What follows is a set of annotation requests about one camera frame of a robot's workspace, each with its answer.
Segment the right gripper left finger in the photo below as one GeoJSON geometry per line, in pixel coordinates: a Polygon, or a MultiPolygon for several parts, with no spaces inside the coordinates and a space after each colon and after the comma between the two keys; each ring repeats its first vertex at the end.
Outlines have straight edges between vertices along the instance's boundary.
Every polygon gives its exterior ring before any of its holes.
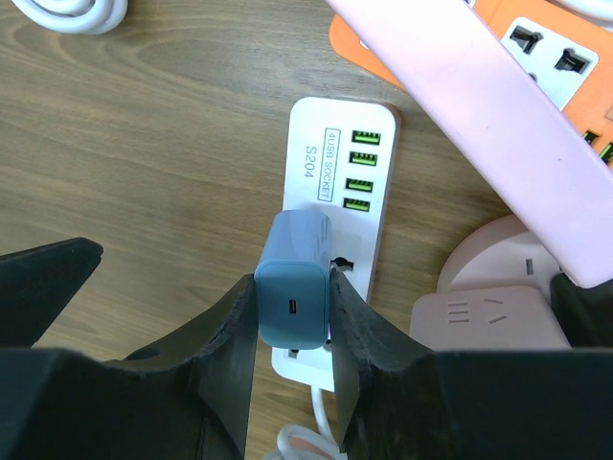
{"type": "Polygon", "coordinates": [[[122,360],[1,353],[5,459],[240,459],[257,348],[255,282],[122,360]]]}

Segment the small white power strip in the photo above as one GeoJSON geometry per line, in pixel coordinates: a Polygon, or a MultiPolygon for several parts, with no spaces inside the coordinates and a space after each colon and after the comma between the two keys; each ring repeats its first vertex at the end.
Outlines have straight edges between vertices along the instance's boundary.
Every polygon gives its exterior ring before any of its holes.
{"type": "MultiPolygon", "coordinates": [[[[399,131],[386,104],[305,97],[291,108],[282,211],[319,210],[331,220],[330,272],[344,272],[369,300],[399,131]]],[[[313,350],[272,348],[282,377],[333,391],[328,339],[313,350]]]]}

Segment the black cube socket adapter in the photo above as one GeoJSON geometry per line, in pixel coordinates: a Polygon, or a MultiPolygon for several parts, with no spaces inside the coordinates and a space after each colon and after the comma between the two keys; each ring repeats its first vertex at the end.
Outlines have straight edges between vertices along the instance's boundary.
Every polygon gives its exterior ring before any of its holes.
{"type": "Polygon", "coordinates": [[[612,347],[612,281],[576,286],[564,273],[550,283],[551,307],[570,345],[612,347]]]}

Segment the blue plug adapter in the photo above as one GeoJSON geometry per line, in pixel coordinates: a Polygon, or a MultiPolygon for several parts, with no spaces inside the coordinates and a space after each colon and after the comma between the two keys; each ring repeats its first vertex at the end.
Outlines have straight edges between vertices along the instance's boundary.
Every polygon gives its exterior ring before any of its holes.
{"type": "Polygon", "coordinates": [[[329,335],[331,220],[319,210],[274,217],[255,270],[259,334],[271,347],[313,350],[329,335]]]}

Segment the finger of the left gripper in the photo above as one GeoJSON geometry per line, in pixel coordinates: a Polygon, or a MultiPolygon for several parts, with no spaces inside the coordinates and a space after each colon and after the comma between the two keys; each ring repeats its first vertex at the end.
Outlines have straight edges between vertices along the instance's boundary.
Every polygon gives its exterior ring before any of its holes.
{"type": "Polygon", "coordinates": [[[102,261],[103,248],[73,238],[1,257],[1,346],[31,347],[102,261]]]}

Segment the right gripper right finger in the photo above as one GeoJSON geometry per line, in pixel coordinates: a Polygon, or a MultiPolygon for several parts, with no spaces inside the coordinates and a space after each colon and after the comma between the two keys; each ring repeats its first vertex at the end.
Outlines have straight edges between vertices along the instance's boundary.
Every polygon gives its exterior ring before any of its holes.
{"type": "Polygon", "coordinates": [[[351,459],[608,459],[608,349],[435,352],[330,280],[340,448],[351,459]]]}

